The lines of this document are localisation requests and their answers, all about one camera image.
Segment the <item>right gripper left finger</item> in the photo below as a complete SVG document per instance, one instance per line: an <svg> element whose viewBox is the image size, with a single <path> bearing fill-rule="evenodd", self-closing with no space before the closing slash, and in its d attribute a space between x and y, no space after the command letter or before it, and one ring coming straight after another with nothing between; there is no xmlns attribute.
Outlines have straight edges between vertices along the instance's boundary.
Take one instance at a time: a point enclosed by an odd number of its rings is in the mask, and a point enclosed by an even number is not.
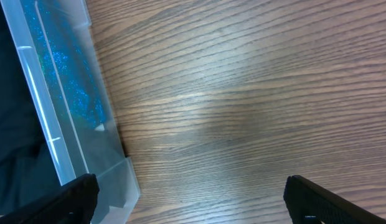
<svg viewBox="0 0 386 224"><path fill-rule="evenodd" d="M96 175L83 174L54 193L0 217L0 224L89 224L99 191Z"/></svg>

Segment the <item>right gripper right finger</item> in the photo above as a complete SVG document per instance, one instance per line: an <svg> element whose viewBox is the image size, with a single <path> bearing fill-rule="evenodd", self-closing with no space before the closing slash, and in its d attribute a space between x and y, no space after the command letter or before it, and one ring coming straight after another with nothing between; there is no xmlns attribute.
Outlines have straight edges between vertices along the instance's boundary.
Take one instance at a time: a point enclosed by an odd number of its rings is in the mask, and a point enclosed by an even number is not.
<svg viewBox="0 0 386 224"><path fill-rule="evenodd" d="M300 175L287 178L283 199L294 224L386 224L385 219Z"/></svg>

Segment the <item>black cloth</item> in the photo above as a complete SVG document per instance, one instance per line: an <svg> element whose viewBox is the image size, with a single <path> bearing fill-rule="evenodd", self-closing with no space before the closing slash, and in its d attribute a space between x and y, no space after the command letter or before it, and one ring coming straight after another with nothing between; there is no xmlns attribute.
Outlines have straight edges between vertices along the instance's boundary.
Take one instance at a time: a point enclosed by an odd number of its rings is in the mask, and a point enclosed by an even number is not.
<svg viewBox="0 0 386 224"><path fill-rule="evenodd" d="M59 186L0 3L0 215Z"/></svg>

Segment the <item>blue sparkly cloth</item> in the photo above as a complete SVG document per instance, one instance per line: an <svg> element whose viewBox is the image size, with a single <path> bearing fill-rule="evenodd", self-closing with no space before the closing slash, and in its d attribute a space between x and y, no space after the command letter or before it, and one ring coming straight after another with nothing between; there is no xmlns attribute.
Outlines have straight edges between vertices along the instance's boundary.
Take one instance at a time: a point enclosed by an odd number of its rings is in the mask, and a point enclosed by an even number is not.
<svg viewBox="0 0 386 224"><path fill-rule="evenodd" d="M91 66L60 1L22 1L54 108L77 127L103 131L108 117Z"/></svg>

